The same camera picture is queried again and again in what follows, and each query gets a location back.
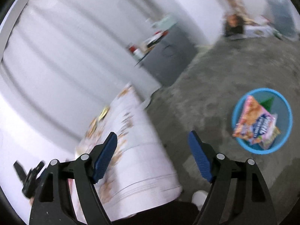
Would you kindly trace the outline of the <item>orange instant noodle bag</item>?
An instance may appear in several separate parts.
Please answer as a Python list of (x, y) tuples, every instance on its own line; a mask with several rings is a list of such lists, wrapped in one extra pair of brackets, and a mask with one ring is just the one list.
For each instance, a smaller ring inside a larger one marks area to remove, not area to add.
[(278, 115), (271, 114), (252, 95), (248, 95), (233, 136), (247, 141), (251, 146), (258, 144), (266, 150), (281, 134), (276, 126)]

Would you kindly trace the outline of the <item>dark grey cabinet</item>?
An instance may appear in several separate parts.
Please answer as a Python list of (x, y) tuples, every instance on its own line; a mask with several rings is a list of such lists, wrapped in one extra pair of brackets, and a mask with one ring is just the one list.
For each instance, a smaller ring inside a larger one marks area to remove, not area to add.
[(145, 69), (162, 86), (169, 87), (176, 82), (197, 53), (197, 48), (187, 33), (174, 25), (137, 66)]

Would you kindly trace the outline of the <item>floral tablecloth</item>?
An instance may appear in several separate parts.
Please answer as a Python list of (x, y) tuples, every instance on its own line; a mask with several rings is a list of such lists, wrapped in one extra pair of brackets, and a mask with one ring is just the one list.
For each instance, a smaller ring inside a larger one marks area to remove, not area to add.
[(111, 221), (174, 201), (182, 192), (177, 172), (131, 84), (96, 118), (76, 146), (75, 156), (90, 153), (110, 132), (117, 148), (96, 193)]

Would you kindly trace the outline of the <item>black snack bag on floor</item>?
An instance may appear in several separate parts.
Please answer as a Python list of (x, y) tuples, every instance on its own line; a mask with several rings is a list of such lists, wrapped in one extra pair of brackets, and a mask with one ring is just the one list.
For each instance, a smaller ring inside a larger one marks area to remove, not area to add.
[(230, 37), (233, 35), (242, 35), (244, 33), (244, 19), (236, 14), (230, 14), (226, 17), (224, 35)]

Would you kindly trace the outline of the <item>blue plastic trash basket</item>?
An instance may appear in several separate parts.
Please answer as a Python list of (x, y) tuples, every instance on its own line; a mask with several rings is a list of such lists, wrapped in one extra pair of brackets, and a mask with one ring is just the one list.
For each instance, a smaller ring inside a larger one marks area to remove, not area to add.
[(232, 136), (247, 151), (267, 155), (287, 141), (293, 125), (289, 103), (279, 92), (257, 88), (241, 97), (231, 119)]

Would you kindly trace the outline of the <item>blue water jug on floor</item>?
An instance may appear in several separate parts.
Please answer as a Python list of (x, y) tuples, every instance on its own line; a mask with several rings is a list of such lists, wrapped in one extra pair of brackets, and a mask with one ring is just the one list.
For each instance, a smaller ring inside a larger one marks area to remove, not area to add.
[(285, 38), (297, 39), (296, 27), (288, 0), (266, 0), (271, 11), (274, 28)]

